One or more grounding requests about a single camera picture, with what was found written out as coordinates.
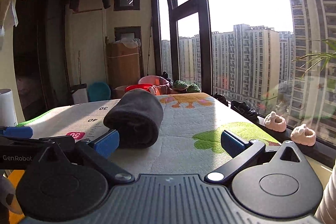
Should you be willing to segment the left pink fluffy slipper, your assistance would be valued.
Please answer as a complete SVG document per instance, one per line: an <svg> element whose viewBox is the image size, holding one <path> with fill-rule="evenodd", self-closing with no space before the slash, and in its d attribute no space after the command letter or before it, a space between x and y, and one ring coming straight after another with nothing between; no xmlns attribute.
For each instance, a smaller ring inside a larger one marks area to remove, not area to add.
<svg viewBox="0 0 336 224"><path fill-rule="evenodd" d="M276 132L284 132L286 130L286 120L272 111L265 117L264 126Z"/></svg>

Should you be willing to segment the pink plastic basin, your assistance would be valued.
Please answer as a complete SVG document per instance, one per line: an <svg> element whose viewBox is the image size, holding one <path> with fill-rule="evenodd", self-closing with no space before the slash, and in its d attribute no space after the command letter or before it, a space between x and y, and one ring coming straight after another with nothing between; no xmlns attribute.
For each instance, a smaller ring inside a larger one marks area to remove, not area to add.
<svg viewBox="0 0 336 224"><path fill-rule="evenodd" d="M138 84L148 84L148 85L151 84L155 86L160 86L160 85L169 84L169 81L167 79L164 79L161 76L149 75L149 76L142 77L138 81Z"/></svg>

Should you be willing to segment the white black trash bin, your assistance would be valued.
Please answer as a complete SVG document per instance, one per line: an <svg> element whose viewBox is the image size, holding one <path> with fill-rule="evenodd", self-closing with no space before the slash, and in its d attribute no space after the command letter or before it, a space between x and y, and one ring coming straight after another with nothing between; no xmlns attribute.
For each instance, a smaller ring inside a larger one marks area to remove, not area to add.
<svg viewBox="0 0 336 224"><path fill-rule="evenodd" d="M88 103L87 85L79 84L70 87L73 104Z"/></svg>

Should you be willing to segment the pink fluffy slipper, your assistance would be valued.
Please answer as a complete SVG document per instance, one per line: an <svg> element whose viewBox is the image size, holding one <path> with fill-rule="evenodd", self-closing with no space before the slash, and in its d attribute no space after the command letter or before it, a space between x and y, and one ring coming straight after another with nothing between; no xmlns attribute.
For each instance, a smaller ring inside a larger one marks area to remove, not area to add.
<svg viewBox="0 0 336 224"><path fill-rule="evenodd" d="M286 130L286 120L272 111L265 117L264 126L276 132L284 132Z"/></svg>
<svg viewBox="0 0 336 224"><path fill-rule="evenodd" d="M315 131L308 128L306 124L295 127L290 135L291 141L309 147L315 145L316 137Z"/></svg>

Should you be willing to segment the red plastic bucket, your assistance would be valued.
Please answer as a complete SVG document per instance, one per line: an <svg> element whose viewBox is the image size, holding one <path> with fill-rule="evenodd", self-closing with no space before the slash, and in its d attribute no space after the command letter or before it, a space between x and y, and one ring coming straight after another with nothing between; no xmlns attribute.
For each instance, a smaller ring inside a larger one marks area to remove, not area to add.
<svg viewBox="0 0 336 224"><path fill-rule="evenodd" d="M128 87L125 88L125 92L129 92L131 90L135 89L142 89L148 91L149 88L152 88L154 85L153 84L135 84L135 85L129 85Z"/></svg>

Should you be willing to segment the white cylinder device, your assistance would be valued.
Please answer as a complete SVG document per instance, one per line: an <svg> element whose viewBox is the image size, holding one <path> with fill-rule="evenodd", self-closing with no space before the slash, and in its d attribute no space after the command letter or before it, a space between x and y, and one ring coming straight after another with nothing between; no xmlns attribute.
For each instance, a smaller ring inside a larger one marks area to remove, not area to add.
<svg viewBox="0 0 336 224"><path fill-rule="evenodd" d="M11 89L0 90L0 124L15 127L18 124Z"/></svg>

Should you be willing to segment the black shoe on sill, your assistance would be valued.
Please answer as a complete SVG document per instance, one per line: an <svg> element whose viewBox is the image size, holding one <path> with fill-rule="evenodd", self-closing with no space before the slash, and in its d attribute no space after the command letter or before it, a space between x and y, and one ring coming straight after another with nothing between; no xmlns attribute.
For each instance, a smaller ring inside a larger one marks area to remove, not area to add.
<svg viewBox="0 0 336 224"><path fill-rule="evenodd" d="M258 122L258 113L245 102L231 101L231 109L252 122Z"/></svg>
<svg viewBox="0 0 336 224"><path fill-rule="evenodd" d="M226 100L225 96L222 95L222 94L218 94L218 93L215 93L213 95L213 97L218 100L219 102L221 102L222 104L228 106L228 101Z"/></svg>

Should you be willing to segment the left green knit slipper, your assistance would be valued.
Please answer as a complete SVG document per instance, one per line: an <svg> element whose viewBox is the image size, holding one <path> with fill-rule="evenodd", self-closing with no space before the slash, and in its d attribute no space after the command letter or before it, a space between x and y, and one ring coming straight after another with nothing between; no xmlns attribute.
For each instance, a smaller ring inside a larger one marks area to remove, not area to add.
<svg viewBox="0 0 336 224"><path fill-rule="evenodd" d="M173 89L174 90L186 90L188 88L188 86L189 85L182 80L176 80L173 83Z"/></svg>

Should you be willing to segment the teal plastic basin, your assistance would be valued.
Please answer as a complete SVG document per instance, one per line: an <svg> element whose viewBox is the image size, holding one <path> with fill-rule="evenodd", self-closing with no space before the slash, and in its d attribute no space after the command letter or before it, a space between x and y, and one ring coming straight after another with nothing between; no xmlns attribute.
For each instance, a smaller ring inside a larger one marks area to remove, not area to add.
<svg viewBox="0 0 336 224"><path fill-rule="evenodd" d="M87 89L89 102L110 100L111 90L104 82L95 82Z"/></svg>

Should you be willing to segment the brown cardboard box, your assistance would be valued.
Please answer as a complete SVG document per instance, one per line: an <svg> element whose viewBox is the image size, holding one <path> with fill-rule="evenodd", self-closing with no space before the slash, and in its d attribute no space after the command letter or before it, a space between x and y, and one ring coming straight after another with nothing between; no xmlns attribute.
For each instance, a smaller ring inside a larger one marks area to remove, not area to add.
<svg viewBox="0 0 336 224"><path fill-rule="evenodd" d="M112 88L138 83L141 77L138 39L122 38L106 45L108 83Z"/></svg>

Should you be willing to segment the colourful cartoon play mat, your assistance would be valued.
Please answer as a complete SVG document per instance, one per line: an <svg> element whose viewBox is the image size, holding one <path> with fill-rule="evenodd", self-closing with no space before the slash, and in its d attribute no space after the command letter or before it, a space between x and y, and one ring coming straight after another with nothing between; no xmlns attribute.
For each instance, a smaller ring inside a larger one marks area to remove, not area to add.
<svg viewBox="0 0 336 224"><path fill-rule="evenodd" d="M224 130L249 141L266 145L279 142L261 128L205 93L162 95L163 108L158 139L146 149L118 148L109 160L134 176L143 174L192 174L204 177L228 162L222 149ZM22 122L33 130L33 138L71 135L75 140L91 139L107 131L103 119L118 100L56 107Z"/></svg>

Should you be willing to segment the right green knit slipper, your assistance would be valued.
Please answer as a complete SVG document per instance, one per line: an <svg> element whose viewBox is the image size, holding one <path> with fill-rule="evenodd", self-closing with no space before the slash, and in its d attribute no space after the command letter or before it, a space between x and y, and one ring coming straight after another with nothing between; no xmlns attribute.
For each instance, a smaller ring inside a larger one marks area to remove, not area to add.
<svg viewBox="0 0 336 224"><path fill-rule="evenodd" d="M192 83L187 87L186 92L187 93L200 93L201 89L198 87L197 84Z"/></svg>

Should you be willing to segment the dark grey knit garment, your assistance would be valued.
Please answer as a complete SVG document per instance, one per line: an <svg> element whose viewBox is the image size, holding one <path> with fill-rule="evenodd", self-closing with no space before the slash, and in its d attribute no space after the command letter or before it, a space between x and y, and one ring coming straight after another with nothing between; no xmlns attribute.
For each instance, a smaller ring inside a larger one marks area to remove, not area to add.
<svg viewBox="0 0 336 224"><path fill-rule="evenodd" d="M158 139L163 107L153 94L134 89L124 94L103 120L104 126L119 133L119 147L144 149Z"/></svg>

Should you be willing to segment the green palm plant leaves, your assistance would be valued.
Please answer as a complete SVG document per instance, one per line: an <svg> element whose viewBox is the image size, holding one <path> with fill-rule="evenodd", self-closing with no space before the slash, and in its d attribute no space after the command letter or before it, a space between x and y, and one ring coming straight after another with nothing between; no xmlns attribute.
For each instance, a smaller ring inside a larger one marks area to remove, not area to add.
<svg viewBox="0 0 336 224"><path fill-rule="evenodd" d="M300 77L335 77L335 0L290 0Z"/></svg>

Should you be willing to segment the right pink fluffy slipper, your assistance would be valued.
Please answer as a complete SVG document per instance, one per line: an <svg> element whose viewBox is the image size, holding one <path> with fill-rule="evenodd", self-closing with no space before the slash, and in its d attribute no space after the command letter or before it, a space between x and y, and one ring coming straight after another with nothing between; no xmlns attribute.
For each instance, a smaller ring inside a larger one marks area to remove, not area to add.
<svg viewBox="0 0 336 224"><path fill-rule="evenodd" d="M295 127L290 135L291 141L309 147L315 145L316 137L315 131L308 128L306 124Z"/></svg>

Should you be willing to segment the green knit slipper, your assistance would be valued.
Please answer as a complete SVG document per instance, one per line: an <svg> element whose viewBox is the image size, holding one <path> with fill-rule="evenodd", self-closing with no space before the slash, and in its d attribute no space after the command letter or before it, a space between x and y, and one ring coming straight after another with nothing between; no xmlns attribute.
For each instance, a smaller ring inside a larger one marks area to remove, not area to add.
<svg viewBox="0 0 336 224"><path fill-rule="evenodd" d="M188 88L188 86L189 85L182 80L176 80L173 83L173 89L174 90L186 90Z"/></svg>
<svg viewBox="0 0 336 224"><path fill-rule="evenodd" d="M200 93L201 89L198 87L197 84L192 83L187 87L186 92L187 93Z"/></svg>

